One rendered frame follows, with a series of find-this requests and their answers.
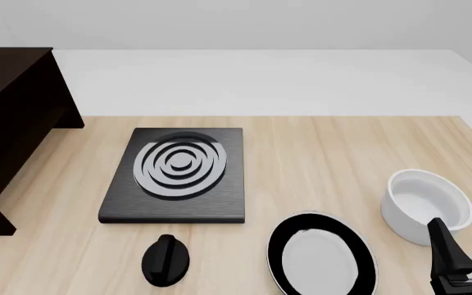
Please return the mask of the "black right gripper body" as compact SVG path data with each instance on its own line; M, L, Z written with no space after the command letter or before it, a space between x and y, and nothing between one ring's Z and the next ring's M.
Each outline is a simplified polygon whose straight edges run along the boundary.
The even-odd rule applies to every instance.
M472 279L466 275L430 275L435 295L472 295Z

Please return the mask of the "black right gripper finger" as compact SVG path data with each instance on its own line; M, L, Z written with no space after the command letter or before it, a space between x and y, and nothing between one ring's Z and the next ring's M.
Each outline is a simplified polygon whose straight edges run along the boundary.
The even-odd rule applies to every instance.
M427 227L432 250L431 279L468 279L472 273L472 260L458 245L442 219L433 218Z

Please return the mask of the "black frying pan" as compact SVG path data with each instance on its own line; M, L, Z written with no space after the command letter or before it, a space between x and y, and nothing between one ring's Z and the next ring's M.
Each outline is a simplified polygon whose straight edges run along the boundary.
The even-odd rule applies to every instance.
M295 213L279 222L266 248L283 295L375 295L379 272L365 239L335 216Z

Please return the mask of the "dark wooden cabinet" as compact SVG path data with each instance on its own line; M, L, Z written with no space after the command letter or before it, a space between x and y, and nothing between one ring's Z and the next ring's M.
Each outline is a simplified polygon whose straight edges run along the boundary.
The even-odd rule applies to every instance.
M0 195L51 129L83 127L51 48L0 48ZM15 232L0 212L0 236Z

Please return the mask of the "white bowl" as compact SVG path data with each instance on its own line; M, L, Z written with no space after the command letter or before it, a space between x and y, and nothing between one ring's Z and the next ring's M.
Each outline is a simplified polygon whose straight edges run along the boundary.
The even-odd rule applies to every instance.
M391 230L416 245L430 245L427 224L440 218L455 234L472 223L472 203L453 182L430 171L404 169L392 174L380 205Z

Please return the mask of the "flat black stove plate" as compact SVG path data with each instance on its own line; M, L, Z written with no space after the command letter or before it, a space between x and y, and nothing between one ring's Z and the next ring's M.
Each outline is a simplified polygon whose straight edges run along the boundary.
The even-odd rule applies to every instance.
M135 128L98 220L244 223L243 130Z

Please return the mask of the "round black stove knob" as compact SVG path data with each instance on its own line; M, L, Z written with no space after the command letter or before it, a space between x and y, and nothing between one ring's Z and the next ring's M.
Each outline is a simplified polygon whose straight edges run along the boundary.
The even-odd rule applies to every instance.
M143 255L142 272L155 287L177 284L187 273L190 256L186 246L174 235L163 234Z

